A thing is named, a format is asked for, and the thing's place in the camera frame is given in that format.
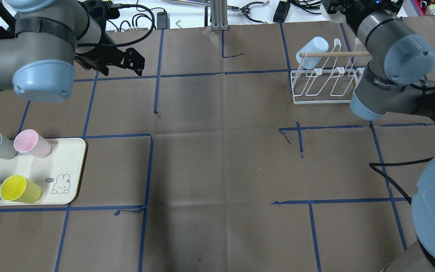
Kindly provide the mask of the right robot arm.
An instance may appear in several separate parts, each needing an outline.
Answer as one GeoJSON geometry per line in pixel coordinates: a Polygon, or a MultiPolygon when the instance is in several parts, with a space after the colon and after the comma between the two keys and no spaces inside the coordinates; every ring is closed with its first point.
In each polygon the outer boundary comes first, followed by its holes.
{"type": "MultiPolygon", "coordinates": [[[[397,17],[401,6],[401,0],[324,0],[321,12],[329,21],[345,21],[371,55],[350,102],[356,116],[374,121],[401,113],[435,122],[435,82],[423,80],[435,67],[435,51],[397,17]]],[[[384,272],[435,272],[435,156],[410,164],[423,162],[414,196],[382,172],[381,164],[369,164],[409,203],[416,234],[416,242],[384,272]]]]}

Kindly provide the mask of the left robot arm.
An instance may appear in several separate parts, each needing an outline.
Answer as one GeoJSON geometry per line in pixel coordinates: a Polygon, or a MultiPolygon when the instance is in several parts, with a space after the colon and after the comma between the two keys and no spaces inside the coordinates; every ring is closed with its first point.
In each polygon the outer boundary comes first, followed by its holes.
{"type": "Polygon", "coordinates": [[[71,96],[74,63],[109,74],[109,66],[141,76],[145,58],[133,45],[155,29],[155,17],[141,38],[115,43],[106,33],[107,12],[131,5],[111,1],[9,0],[16,11],[14,35],[0,39],[0,91],[12,88],[30,101],[58,103],[71,96]]]}

